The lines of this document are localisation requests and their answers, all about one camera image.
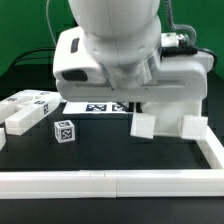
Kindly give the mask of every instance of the white foam block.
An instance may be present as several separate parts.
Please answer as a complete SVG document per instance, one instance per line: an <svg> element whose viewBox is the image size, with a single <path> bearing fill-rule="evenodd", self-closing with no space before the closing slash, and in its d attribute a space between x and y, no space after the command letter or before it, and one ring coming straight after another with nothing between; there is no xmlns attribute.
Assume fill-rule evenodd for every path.
<svg viewBox="0 0 224 224"><path fill-rule="evenodd" d="M31 100L32 96L25 96L22 92L8 97L7 99L0 102L0 124L5 121L5 119L16 112L16 106Z"/></svg>
<svg viewBox="0 0 224 224"><path fill-rule="evenodd" d="M183 139L203 140L206 138L207 126L207 117L184 116L180 136Z"/></svg>
<svg viewBox="0 0 224 224"><path fill-rule="evenodd" d="M60 95L48 93L34 98L33 101L28 102L26 107L21 105L21 110L5 120L7 134L22 135L53 112L59 104Z"/></svg>
<svg viewBox="0 0 224 224"><path fill-rule="evenodd" d="M156 117L145 113L134 113L131 136L153 139Z"/></svg>
<svg viewBox="0 0 224 224"><path fill-rule="evenodd" d="M6 143L5 130L4 130L4 128L0 128L0 150L2 150L5 143Z"/></svg>

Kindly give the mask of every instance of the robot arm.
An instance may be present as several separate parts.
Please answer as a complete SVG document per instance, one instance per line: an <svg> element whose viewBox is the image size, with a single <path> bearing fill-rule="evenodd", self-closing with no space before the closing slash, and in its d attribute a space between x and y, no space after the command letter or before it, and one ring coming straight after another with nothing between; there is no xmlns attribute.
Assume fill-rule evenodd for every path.
<svg viewBox="0 0 224 224"><path fill-rule="evenodd" d="M190 81L186 79L188 76L191 79L192 74L204 83L199 95L206 97L206 73L212 68L212 56L201 53L161 60L161 24L157 16L160 0L69 0L69 3L80 27L62 33L54 61L57 86L65 99L145 102L150 95L155 100L167 100L170 86L165 90L163 85L164 93L154 90L154 83L164 83L166 76L169 82L186 84L181 92L183 100L194 95L192 89L187 93ZM169 38L162 39L166 46ZM164 73L167 66L174 69L170 75ZM189 75L182 80L182 74L186 73Z"/></svg>
<svg viewBox="0 0 224 224"><path fill-rule="evenodd" d="M151 132L139 134L136 130L145 129L132 125L132 135L139 137L187 138L184 127L192 120L186 116L193 116L193 123L201 125L207 73L214 57L188 46L181 35L161 35L157 16L160 0L69 3L79 27L61 34L54 60L57 87L64 99L140 102L143 115L135 114L133 124L142 119L147 123L148 119ZM172 15L170 19L171 28L182 28L173 23ZM183 28L191 32L191 42L195 42L192 29Z"/></svg>

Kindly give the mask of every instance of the black cable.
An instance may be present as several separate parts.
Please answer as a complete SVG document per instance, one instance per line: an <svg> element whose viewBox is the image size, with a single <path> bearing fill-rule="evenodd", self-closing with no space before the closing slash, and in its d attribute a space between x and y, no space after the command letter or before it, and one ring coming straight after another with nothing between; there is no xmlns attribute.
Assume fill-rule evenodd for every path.
<svg viewBox="0 0 224 224"><path fill-rule="evenodd" d="M22 61L29 61L29 60L38 60L38 59L53 59L54 57L39 57L39 58L24 58L18 60L16 63L22 62Z"/></svg>
<svg viewBox="0 0 224 224"><path fill-rule="evenodd" d="M23 59L24 57L26 57L29 54L33 54L33 53L37 53L37 52L49 52L49 51L55 51L55 48L48 48L48 47L46 47L46 48L37 48L37 49L26 51L26 52L20 54L16 59L13 60L13 62L9 66L9 69L14 67L18 62L21 62L23 60L24 61L25 60L29 60L29 59Z"/></svg>

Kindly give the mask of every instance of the white block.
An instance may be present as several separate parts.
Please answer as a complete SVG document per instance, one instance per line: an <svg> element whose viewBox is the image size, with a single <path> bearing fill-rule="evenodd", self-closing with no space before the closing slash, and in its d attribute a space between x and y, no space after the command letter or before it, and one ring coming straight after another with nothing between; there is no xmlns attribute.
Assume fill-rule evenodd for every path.
<svg viewBox="0 0 224 224"><path fill-rule="evenodd" d="M207 117L187 115L183 117L180 136L183 139L202 140L206 138Z"/></svg>
<svg viewBox="0 0 224 224"><path fill-rule="evenodd" d="M6 143L5 130L4 130L4 128L0 128L0 150L2 150L5 143Z"/></svg>
<svg viewBox="0 0 224 224"><path fill-rule="evenodd" d="M16 106L28 100L31 100L31 96L22 96L19 92L11 97L0 102L0 124L5 121L5 119L16 112Z"/></svg>
<svg viewBox="0 0 224 224"><path fill-rule="evenodd" d="M21 110L5 120L7 134L22 135L53 112L59 104L59 94L49 93L28 102L28 106L24 108L21 105Z"/></svg>
<svg viewBox="0 0 224 224"><path fill-rule="evenodd" d="M54 123L55 137L59 143L75 140L75 128L71 121L58 121Z"/></svg>
<svg viewBox="0 0 224 224"><path fill-rule="evenodd" d="M131 136L153 139L156 117L149 114L134 113Z"/></svg>

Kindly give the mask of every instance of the fiducial marker cube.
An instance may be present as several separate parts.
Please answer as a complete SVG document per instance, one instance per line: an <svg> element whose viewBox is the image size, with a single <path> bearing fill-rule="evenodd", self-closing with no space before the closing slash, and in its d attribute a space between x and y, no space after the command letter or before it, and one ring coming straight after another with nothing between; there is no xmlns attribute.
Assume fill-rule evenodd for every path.
<svg viewBox="0 0 224 224"><path fill-rule="evenodd" d="M75 141L75 127L71 121L54 122L54 128L55 137L59 143Z"/></svg>

